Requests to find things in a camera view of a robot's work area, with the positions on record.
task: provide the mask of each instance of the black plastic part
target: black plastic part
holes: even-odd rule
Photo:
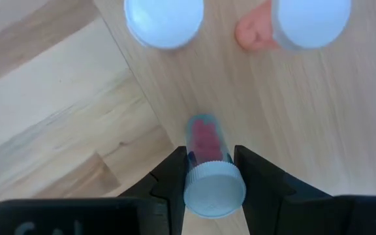
[[[186,171],[179,147],[117,198],[0,202],[0,235],[180,235]]]
[[[243,146],[234,149],[251,235],[376,234],[375,196],[330,196]]]
[[[183,215],[185,213],[183,189],[187,166],[187,150],[185,146],[180,146],[147,176],[120,196],[153,197],[155,200],[164,200],[168,206],[167,224],[169,233],[167,234],[179,235],[182,232]]]

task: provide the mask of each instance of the white lid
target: white lid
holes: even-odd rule
[[[187,44],[199,30],[203,0],[125,0],[127,27],[142,44],[173,49]]]
[[[287,49],[320,48],[340,35],[350,14],[351,0],[273,0],[273,37]]]
[[[230,215],[243,204],[246,186],[231,163],[211,161],[188,172],[183,200],[193,213],[206,219]]]

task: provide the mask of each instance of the red substance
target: red substance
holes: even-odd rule
[[[208,161],[222,161],[220,139],[212,122],[205,124],[196,120],[192,126],[191,149],[194,151],[197,164]]]

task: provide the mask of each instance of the wood grain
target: wood grain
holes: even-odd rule
[[[205,1],[197,37],[179,50],[159,51],[131,37],[123,1],[95,0],[175,145],[184,143],[192,115],[211,113],[231,149],[245,145],[334,195],[376,194],[376,1],[353,1],[347,29],[326,48],[242,51],[234,26],[260,3]],[[231,229],[216,223],[192,222],[208,234]]]
[[[83,28],[97,14],[90,0],[51,0],[20,21],[13,22],[0,31],[0,76]]]
[[[35,198],[93,198],[118,187],[116,176],[101,156],[95,153],[74,170],[37,193]]]
[[[126,68],[103,20],[97,18],[0,77],[0,144],[98,92]]]
[[[117,196],[199,113],[230,149],[328,193],[376,194],[376,1],[353,1],[335,43],[296,53],[237,46],[236,22],[262,0],[205,1],[197,37],[173,51],[131,37],[122,0],[94,3],[0,0],[0,200]],[[241,210],[187,211],[183,233],[248,231]]]
[[[29,3],[0,30],[0,201],[117,196],[173,145],[91,1]]]

